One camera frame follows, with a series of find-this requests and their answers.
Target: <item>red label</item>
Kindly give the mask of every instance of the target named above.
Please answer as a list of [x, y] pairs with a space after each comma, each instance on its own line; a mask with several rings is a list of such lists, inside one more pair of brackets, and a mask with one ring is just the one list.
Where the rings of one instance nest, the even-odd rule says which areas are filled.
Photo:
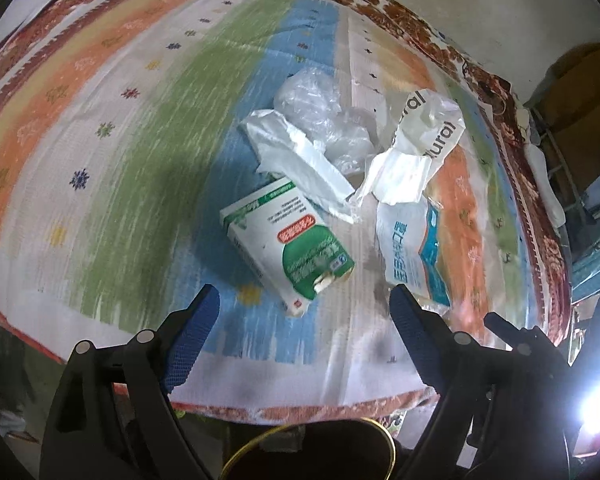
[[315, 217], [313, 215], [304, 215], [301, 219], [296, 220], [288, 227], [282, 229], [282, 231], [278, 233], [278, 241], [281, 244], [287, 244], [314, 225]]

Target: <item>tablecloth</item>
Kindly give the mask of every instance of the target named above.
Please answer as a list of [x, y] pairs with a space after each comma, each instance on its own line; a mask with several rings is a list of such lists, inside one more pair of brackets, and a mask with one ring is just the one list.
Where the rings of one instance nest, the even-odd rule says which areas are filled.
[[430, 397], [388, 317], [372, 197], [360, 224], [324, 215], [357, 266], [301, 319], [219, 224], [269, 178], [239, 121], [305, 66], [379, 134], [414, 89], [458, 101], [467, 130], [426, 191], [450, 324], [498, 344], [494, 310], [564, 336], [564, 262], [509, 84], [395, 0], [91, 0], [61, 16], [0, 52], [0, 322], [27, 342], [60, 360], [80, 339], [120, 344], [212, 283], [220, 317], [176, 407], [272, 424]]

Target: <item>green label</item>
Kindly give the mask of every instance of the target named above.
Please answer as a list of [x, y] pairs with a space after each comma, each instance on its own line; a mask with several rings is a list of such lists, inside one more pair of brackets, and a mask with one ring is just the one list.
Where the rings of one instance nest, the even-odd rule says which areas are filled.
[[240, 209], [235, 210], [233, 213], [228, 214], [222, 220], [222, 225], [224, 226], [224, 232], [227, 231], [229, 225], [232, 222], [240, 221], [242, 218], [248, 215], [251, 211], [255, 211], [261, 205], [266, 204], [267, 202], [271, 202], [274, 198], [279, 197], [283, 193], [293, 189], [296, 187], [296, 184], [293, 182], [288, 182], [284, 186], [280, 186], [273, 191], [269, 191], [266, 195], [263, 195], [256, 200], [249, 202], [247, 205], [242, 206]]
[[282, 267], [294, 289], [315, 298], [314, 283], [324, 274], [342, 277], [355, 263], [344, 247], [323, 225], [315, 225], [291, 240], [282, 251]]

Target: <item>blue gripper pad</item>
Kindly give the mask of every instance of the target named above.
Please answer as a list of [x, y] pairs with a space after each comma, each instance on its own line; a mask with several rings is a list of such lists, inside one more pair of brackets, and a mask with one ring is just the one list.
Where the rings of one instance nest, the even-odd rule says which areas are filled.
[[416, 313], [420, 310], [420, 305], [404, 285], [394, 287], [389, 296], [389, 314], [420, 379], [441, 393], [446, 385], [442, 374], [442, 358], [433, 338], [426, 332]]
[[215, 287], [208, 286], [208, 293], [193, 310], [191, 317], [180, 331], [167, 354], [166, 369], [162, 376], [162, 388], [170, 394], [176, 386], [184, 384], [189, 377], [206, 338], [220, 313], [220, 295]]

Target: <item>green stripe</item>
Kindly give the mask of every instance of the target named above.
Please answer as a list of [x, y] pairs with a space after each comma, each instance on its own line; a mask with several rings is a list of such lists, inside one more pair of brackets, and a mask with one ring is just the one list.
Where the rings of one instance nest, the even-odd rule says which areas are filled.
[[222, 219], [222, 225], [224, 226], [224, 231], [226, 232], [229, 229], [229, 225], [232, 222], [235, 222], [239, 218], [243, 218], [250, 213], [251, 211], [255, 211], [261, 205], [266, 204], [267, 202], [271, 202], [274, 198], [279, 197], [280, 195], [286, 193], [287, 191], [296, 187], [296, 184], [293, 182], [287, 182], [284, 186], [280, 186], [279, 188], [274, 189], [273, 191], [269, 191], [266, 195], [263, 195], [256, 200], [249, 202], [247, 205], [242, 206], [240, 209], [235, 210], [233, 213], [229, 213], [227, 216]]
[[[198, 197], [232, 110], [294, 0], [234, 7], [191, 59], [154, 90], [122, 164], [112, 164], [87, 221], [90, 244], [72, 304], [134, 333], [165, 315], [176, 241], [190, 234]], [[115, 189], [107, 191], [110, 182]]]

